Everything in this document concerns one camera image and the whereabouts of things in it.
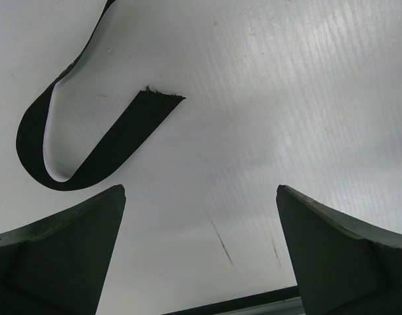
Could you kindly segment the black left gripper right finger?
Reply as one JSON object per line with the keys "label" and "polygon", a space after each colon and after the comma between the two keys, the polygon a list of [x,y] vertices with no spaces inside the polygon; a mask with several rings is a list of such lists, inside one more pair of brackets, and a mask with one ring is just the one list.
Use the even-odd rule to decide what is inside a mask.
{"label": "black left gripper right finger", "polygon": [[276,202],[306,314],[402,314],[402,234],[286,185]]}

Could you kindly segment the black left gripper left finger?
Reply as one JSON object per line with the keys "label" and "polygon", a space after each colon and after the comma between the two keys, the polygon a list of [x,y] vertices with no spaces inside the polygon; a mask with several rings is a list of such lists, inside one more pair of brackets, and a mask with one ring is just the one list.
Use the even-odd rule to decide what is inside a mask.
{"label": "black left gripper left finger", "polygon": [[115,185],[0,234],[0,314],[95,314],[125,209]]}

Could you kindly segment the black ribbon with gold lettering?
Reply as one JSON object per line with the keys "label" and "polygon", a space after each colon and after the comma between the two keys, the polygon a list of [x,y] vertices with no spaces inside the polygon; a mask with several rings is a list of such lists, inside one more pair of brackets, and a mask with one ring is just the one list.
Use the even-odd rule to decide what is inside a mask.
{"label": "black ribbon with gold lettering", "polygon": [[16,153],[27,173],[38,183],[56,191],[82,190],[94,186],[121,167],[185,99],[146,88],[139,91],[95,148],[64,182],[47,171],[43,155],[45,128],[56,84],[78,64],[75,59],[25,111],[16,135]]}

